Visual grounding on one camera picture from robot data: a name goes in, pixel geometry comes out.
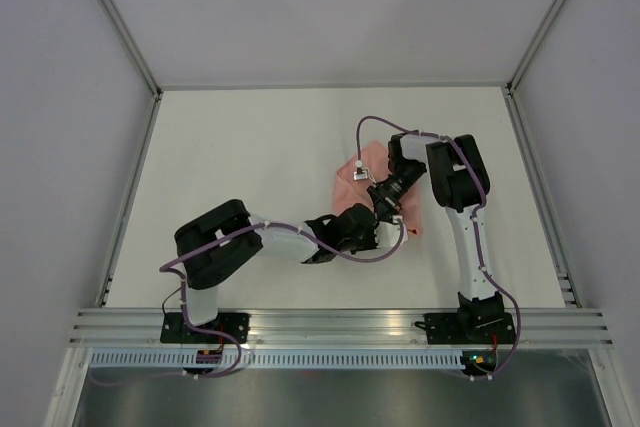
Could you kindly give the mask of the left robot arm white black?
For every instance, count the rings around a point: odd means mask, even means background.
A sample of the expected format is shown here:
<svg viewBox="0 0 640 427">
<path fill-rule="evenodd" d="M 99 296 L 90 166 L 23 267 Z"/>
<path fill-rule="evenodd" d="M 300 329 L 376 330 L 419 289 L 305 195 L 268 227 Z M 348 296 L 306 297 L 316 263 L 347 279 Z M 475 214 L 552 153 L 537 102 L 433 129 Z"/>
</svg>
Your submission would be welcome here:
<svg viewBox="0 0 640 427">
<path fill-rule="evenodd" d="M 366 206 L 327 214 L 300 225 L 271 222 L 230 200 L 174 234 L 177 258 L 161 267 L 180 279 L 183 330 L 206 343 L 218 331 L 218 288 L 257 256 L 323 264 L 379 248 L 381 222 Z"/>
</svg>

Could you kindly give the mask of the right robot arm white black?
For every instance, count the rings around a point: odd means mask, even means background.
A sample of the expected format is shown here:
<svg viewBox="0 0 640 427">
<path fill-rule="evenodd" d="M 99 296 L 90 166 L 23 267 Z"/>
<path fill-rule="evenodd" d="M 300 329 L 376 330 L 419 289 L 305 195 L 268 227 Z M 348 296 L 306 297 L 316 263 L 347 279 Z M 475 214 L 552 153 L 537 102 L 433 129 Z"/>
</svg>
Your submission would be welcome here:
<svg viewBox="0 0 640 427">
<path fill-rule="evenodd" d="M 388 142 L 389 175 L 367 189 L 379 221 L 403 215 L 401 199 L 428 175 L 437 204 L 451 224 L 460 284 L 453 316 L 424 316 L 423 328 L 434 344 L 512 344 L 518 339 L 518 319 L 505 311 L 507 294 L 492 279 L 484 232 L 484 208 L 490 180 L 473 136 L 437 140 L 412 133 L 396 134 Z"/>
</svg>

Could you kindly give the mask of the pink cloth napkin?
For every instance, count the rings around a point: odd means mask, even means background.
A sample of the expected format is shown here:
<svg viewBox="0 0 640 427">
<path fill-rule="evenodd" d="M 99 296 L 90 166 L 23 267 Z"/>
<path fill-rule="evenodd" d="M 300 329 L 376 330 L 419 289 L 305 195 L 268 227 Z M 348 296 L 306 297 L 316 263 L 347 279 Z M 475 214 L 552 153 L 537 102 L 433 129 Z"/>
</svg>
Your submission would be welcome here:
<svg viewBox="0 0 640 427">
<path fill-rule="evenodd" d="M 362 148 L 361 154 L 364 166 L 370 169 L 376 181 L 382 181 L 389 176 L 388 149 L 383 143 L 371 141 Z M 367 193 L 367 188 L 372 183 L 369 180 L 356 181 L 354 179 L 355 162 L 356 156 L 353 156 L 336 171 L 332 201 L 335 215 L 341 214 L 356 203 L 366 205 L 370 210 L 373 209 L 373 203 Z M 420 237 L 423 233 L 423 225 L 419 187 L 413 186 L 402 197 L 400 203 L 402 205 L 401 215 L 409 233 L 413 237 Z"/>
</svg>

